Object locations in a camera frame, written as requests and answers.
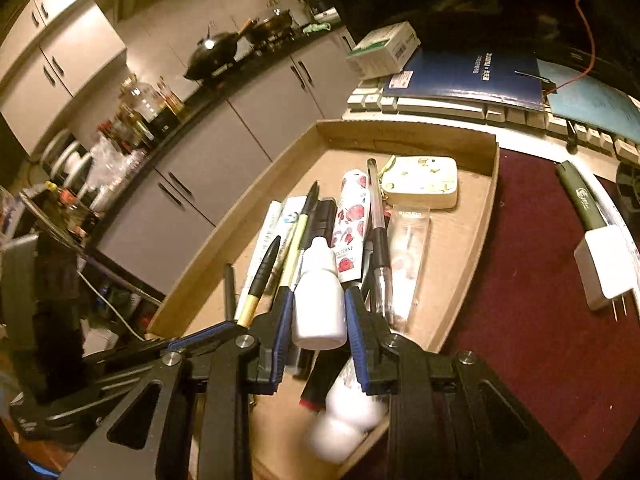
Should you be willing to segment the white green box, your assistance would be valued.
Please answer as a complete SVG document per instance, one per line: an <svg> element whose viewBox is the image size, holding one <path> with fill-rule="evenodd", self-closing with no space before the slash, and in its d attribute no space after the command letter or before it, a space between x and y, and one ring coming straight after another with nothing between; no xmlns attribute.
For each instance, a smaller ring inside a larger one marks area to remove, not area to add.
<svg viewBox="0 0 640 480"><path fill-rule="evenodd" d="M401 72L421 41L408 21L372 30L346 55L361 80Z"/></svg>

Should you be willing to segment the black gel pen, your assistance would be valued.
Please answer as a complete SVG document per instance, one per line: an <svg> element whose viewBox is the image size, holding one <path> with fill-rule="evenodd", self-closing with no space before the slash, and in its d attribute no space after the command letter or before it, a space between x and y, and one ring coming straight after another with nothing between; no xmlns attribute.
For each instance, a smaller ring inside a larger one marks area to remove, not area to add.
<svg viewBox="0 0 640 480"><path fill-rule="evenodd" d="M311 211L314 209L314 206L316 206L319 188L319 183L317 181L314 181L314 184L311 185L311 188L306 195L305 203L298 217L292 237L292 242L290 244L290 247L288 248L288 254L285 258L276 298L281 295L282 289L284 289L285 287L290 287L293 283L297 260L300 253L300 244L302 244Z"/></svg>

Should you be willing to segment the white strawberry print tube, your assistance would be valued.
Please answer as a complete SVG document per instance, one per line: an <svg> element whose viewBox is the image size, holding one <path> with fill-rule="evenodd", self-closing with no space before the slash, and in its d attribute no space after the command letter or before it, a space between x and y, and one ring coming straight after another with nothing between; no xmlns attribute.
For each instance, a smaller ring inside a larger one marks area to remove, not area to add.
<svg viewBox="0 0 640 480"><path fill-rule="evenodd" d="M340 282L359 281L370 214L369 178L359 169L344 174L332 235Z"/></svg>

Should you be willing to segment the brown cardboard tray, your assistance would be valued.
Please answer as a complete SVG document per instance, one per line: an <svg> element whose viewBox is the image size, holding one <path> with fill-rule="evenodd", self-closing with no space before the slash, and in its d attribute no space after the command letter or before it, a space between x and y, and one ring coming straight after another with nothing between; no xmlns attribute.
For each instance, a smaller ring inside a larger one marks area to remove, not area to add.
<svg viewBox="0 0 640 480"><path fill-rule="evenodd" d="M412 284L401 287L401 324L407 336L428 351L442 348L480 260L497 189L496 137L473 127L384 120L318 122L291 144L243 193L210 234L168 292L151 322L154 335L192 333L224 316L222 274L233 264L246 280L257 237L269 206L302 196L316 186L337 201L334 231L338 272L353 278L363 264L363 237L369 208L361 194L367 162L392 156L452 158L458 167L457 200L432 209L426 246L413 259ZM356 188L348 195L349 186Z"/></svg>

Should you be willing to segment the thin black stick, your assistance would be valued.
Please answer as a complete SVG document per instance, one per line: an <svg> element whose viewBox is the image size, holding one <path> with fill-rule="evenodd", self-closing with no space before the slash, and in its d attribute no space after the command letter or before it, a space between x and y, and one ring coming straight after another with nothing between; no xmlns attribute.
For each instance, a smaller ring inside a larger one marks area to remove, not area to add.
<svg viewBox="0 0 640 480"><path fill-rule="evenodd" d="M224 266L224 318L233 321L236 309L235 279L233 266L227 263Z"/></svg>

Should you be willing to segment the yellow black pen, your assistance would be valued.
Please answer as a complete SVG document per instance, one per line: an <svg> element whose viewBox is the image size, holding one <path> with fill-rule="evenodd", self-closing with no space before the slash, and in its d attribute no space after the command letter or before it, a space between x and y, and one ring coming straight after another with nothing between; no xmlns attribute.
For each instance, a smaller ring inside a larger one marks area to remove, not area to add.
<svg viewBox="0 0 640 480"><path fill-rule="evenodd" d="M273 265L276 262L280 243L281 237L277 235L270 243L265 255L262 257L262 261L259 263L256 274L250 283L250 289L241 302L241 310L236 319L236 322L241 326L248 327L250 326L250 322L253 321L258 302L264 294Z"/></svg>

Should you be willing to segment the cream cartoon keychain case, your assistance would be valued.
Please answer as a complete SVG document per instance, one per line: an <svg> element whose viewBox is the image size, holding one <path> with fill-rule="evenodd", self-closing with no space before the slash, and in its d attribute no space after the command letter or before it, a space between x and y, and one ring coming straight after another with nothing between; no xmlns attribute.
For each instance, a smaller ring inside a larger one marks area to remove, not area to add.
<svg viewBox="0 0 640 480"><path fill-rule="evenodd" d="M458 166L451 157L392 156L378 177L391 205L451 209L458 202Z"/></svg>

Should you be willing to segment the black marker red cap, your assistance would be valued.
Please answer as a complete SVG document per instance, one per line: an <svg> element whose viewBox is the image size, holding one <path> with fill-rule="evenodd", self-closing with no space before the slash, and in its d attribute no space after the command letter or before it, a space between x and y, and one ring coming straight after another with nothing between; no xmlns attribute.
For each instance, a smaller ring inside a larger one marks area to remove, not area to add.
<svg viewBox="0 0 640 480"><path fill-rule="evenodd" d="M299 404L313 412L326 408L326 395L350 358L350 350L341 348L323 350L318 353L314 367L299 398Z"/></svg>

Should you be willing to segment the light blue folder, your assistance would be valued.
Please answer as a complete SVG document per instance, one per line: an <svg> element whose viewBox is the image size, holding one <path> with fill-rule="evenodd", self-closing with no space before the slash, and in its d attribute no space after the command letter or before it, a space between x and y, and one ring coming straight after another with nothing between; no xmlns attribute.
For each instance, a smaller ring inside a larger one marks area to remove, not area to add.
<svg viewBox="0 0 640 480"><path fill-rule="evenodd" d="M578 71L541 60L537 64L541 76L558 87L548 96L554 116L639 141L639 109L626 93L589 76L561 88Z"/></svg>

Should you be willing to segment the clear ballpoint pen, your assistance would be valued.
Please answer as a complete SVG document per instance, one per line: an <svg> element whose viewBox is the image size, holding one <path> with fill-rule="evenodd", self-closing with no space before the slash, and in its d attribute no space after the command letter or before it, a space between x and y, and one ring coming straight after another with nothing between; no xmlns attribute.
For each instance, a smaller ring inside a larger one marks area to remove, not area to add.
<svg viewBox="0 0 640 480"><path fill-rule="evenodd" d="M392 269L390 268L390 248L388 247L380 182L378 182L378 164L374 158L368 159L367 170L370 188L371 240L373 244L371 259L374 288L373 310L382 315L388 324L393 325L395 315L393 311L393 279Z"/></svg>

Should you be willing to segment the small white dropper bottle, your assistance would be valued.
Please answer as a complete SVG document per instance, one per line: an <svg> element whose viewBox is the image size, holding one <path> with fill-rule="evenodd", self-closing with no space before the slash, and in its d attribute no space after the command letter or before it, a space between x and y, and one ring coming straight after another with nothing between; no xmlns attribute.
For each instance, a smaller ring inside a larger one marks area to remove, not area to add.
<svg viewBox="0 0 640 480"><path fill-rule="evenodd" d="M334 252L323 236L316 236L304 253L294 300L292 339L298 348L332 350L346 342L343 287Z"/></svg>

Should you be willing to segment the beige keyboard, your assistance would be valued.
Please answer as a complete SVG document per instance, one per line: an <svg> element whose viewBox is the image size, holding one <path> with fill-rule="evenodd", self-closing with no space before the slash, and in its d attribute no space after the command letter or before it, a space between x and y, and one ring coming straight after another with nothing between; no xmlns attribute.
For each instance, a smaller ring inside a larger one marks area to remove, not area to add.
<svg viewBox="0 0 640 480"><path fill-rule="evenodd" d="M357 87L347 99L347 109L354 113L434 115L491 122L498 125L524 126L543 134L550 134L554 138L564 139L567 144L583 146L605 155L615 156L626 164L639 165L637 143L619 139L612 133L606 133L571 119L555 116L550 110L529 112L500 104L384 96L382 84Z"/></svg>

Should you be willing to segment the white paint marker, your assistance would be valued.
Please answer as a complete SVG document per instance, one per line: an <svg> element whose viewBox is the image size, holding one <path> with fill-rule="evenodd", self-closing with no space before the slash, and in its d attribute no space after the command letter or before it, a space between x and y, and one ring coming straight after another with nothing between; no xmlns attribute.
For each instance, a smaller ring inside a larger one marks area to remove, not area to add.
<svg viewBox="0 0 640 480"><path fill-rule="evenodd" d="M606 189L602 185L598 185L597 190L598 198L597 201L600 205L600 208L603 211L603 217L608 222L608 224L614 224L614 226L618 226L620 228L620 232L622 232L622 239L624 241L625 247L629 252L632 266L634 267L634 275L636 276L636 284L632 288L632 296L634 296L634 304L636 305L636 310L639 310L639 251L634 242L634 239L631 236L631 232L626 225L622 215L618 211L615 206L611 196L608 195Z"/></svg>

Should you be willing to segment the white power adapter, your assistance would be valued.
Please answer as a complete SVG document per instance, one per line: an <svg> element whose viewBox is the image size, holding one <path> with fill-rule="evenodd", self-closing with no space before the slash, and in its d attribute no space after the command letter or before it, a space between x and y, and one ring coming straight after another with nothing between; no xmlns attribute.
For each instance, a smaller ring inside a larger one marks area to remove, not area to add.
<svg viewBox="0 0 640 480"><path fill-rule="evenodd" d="M618 308L628 314L626 298L638 285L634 259L619 226L588 230L574 250L582 289L592 312L605 309L618 321Z"/></svg>

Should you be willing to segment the thick black marker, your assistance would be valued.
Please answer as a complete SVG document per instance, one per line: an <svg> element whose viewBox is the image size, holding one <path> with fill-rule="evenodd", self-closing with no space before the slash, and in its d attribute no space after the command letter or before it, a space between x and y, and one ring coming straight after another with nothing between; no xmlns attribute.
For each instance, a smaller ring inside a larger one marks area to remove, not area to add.
<svg viewBox="0 0 640 480"><path fill-rule="evenodd" d="M337 203L333 197L319 200L310 217L309 226L303 239L303 248L308 249L316 237L323 237L331 245Z"/></svg>

